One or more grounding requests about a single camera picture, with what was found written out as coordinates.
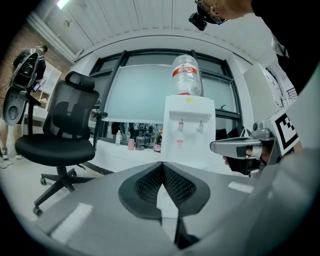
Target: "cup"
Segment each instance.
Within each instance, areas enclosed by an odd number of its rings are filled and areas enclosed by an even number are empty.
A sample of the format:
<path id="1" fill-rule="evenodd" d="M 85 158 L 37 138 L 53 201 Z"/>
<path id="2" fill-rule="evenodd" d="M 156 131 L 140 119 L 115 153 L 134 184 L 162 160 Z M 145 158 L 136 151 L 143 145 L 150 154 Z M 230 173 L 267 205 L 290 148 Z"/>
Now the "cup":
<path id="1" fill-rule="evenodd" d="M 135 150 L 135 140 L 133 138 L 129 139 L 128 150 L 129 151 Z"/>

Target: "white wall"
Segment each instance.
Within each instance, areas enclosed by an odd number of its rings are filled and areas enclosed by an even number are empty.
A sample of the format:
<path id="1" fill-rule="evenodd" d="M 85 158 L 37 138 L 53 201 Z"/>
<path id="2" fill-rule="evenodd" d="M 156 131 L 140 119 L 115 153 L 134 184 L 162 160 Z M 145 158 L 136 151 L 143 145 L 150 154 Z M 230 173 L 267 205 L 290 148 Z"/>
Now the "white wall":
<path id="1" fill-rule="evenodd" d="M 76 71 L 80 74 L 88 76 L 98 59 L 99 57 L 95 52 L 88 54 L 87 56 L 78 60 L 70 69 L 70 71 Z"/>
<path id="2" fill-rule="evenodd" d="M 249 130 L 252 128 L 254 120 L 253 110 L 247 84 L 243 76 L 243 73 L 246 72 L 252 64 L 231 51 L 207 41 L 171 35 L 142 36 L 125 39 L 104 46 L 93 53 L 86 55 L 77 61 L 71 70 L 88 75 L 98 58 L 118 54 L 124 50 L 133 51 L 152 48 L 181 49 L 187 51 L 195 50 L 201 54 L 213 56 L 221 60 L 227 60 L 238 88 L 243 114 L 243 124 Z"/>
<path id="3" fill-rule="evenodd" d="M 242 74 L 244 74 L 248 69 L 250 69 L 253 64 L 245 60 L 244 58 L 234 54 L 233 57 L 235 58 L 235 61 L 241 71 Z"/>

